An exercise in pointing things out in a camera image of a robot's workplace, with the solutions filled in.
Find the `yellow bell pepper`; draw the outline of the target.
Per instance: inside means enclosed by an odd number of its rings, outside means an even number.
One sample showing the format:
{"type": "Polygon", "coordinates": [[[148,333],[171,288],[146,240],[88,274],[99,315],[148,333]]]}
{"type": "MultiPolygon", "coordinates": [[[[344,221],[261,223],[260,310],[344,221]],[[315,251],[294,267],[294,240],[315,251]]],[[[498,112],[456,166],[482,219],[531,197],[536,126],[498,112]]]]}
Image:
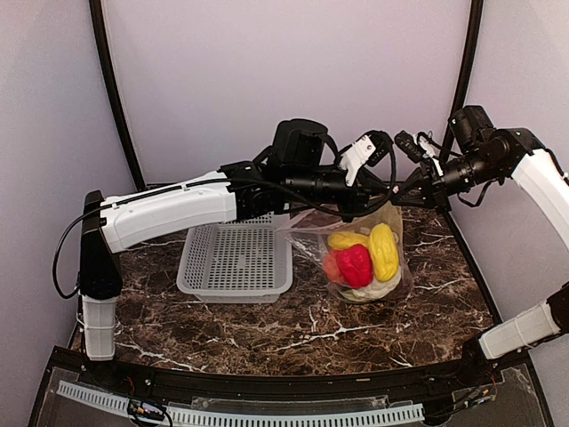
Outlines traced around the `yellow bell pepper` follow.
{"type": "Polygon", "coordinates": [[[373,272],[379,282],[391,280],[399,269],[399,255],[394,234],[389,225],[380,223],[371,230],[368,251],[373,262],[373,272]]]}

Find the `clear zip top bag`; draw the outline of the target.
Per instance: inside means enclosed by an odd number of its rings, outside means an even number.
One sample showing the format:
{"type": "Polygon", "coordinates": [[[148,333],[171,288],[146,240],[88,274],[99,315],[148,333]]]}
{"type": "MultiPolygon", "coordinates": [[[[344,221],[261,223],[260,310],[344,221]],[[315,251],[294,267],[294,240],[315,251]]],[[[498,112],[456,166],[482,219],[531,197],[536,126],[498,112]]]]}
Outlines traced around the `clear zip top bag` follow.
{"type": "Polygon", "coordinates": [[[344,302],[396,301],[414,289],[402,210],[391,203],[352,222],[308,210],[277,233],[321,269],[328,291],[344,302]]]}

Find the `red bell pepper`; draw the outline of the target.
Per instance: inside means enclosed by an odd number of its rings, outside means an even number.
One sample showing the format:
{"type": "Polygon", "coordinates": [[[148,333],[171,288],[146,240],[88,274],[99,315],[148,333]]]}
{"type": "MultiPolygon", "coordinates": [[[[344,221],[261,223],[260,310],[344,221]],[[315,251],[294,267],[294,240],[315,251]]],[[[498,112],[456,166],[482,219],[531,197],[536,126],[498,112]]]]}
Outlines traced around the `red bell pepper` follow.
{"type": "Polygon", "coordinates": [[[349,287],[358,289],[373,281],[373,263],[366,247],[356,245],[339,251],[336,260],[349,287]]]}

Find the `orange bell pepper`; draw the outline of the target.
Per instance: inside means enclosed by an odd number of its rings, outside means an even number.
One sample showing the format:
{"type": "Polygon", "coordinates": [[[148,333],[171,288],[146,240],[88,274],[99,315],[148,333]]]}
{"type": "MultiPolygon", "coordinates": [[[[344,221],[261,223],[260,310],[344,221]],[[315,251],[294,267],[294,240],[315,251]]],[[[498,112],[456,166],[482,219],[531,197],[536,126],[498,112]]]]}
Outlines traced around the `orange bell pepper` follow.
{"type": "Polygon", "coordinates": [[[334,284],[343,285],[345,279],[336,260],[336,251],[330,251],[323,259],[323,270],[327,278],[334,284]]]}

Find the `white green cauliflower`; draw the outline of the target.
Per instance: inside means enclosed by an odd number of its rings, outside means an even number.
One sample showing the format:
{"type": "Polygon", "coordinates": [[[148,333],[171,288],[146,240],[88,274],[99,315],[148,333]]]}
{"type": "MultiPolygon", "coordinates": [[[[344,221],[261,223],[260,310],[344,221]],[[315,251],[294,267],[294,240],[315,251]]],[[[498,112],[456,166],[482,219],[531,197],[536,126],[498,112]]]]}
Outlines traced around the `white green cauliflower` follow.
{"type": "Polygon", "coordinates": [[[397,288],[400,281],[401,274],[398,272],[388,281],[380,282],[375,278],[368,286],[341,291],[341,296],[349,302],[355,303],[379,301],[383,297],[391,294],[397,288]]]}

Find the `white plastic perforated basket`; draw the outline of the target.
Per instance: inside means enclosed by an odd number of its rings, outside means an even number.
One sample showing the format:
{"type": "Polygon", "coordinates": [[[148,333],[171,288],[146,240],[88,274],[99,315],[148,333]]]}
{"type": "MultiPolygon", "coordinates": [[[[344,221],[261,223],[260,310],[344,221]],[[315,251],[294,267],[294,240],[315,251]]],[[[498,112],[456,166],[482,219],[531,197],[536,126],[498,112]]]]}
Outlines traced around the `white plastic perforated basket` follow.
{"type": "Polygon", "coordinates": [[[288,214],[188,231],[177,287],[205,303],[274,303],[293,284],[293,251],[278,231],[288,214]]]}

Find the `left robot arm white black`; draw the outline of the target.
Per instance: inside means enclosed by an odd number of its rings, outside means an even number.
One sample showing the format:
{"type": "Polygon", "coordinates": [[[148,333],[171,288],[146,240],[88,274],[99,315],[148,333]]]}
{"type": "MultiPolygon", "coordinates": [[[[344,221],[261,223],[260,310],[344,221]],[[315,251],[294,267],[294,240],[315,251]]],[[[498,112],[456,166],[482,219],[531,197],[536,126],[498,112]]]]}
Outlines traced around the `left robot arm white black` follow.
{"type": "Polygon", "coordinates": [[[84,366],[107,388],[125,380],[114,360],[116,303],[123,287],[119,255],[139,243],[213,223],[281,214],[297,202],[350,221],[385,205],[395,193],[372,167],[395,155],[392,139],[371,130],[339,148],[325,125],[280,122],[255,159],[136,195],[89,193],[75,225],[81,230],[74,295],[81,301],[84,366]]]}

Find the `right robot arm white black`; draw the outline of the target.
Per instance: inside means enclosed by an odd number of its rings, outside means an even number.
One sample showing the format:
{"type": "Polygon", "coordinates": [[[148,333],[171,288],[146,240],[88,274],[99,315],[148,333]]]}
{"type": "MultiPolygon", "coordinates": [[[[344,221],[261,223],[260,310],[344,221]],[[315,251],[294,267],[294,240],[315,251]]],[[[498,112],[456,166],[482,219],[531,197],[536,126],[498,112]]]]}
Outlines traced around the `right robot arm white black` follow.
{"type": "MultiPolygon", "coordinates": [[[[554,153],[525,128],[497,128],[480,105],[455,111],[448,124],[461,150],[449,161],[431,156],[416,136],[402,131],[395,144],[417,169],[404,181],[393,201],[413,205],[409,192],[417,189],[417,206],[450,209],[449,198],[476,186],[489,188],[511,179],[540,208],[556,233],[568,240],[568,175],[554,153]]],[[[486,377],[504,356],[551,341],[568,331],[568,287],[483,333],[467,340],[452,376],[463,386],[486,377]]]]}

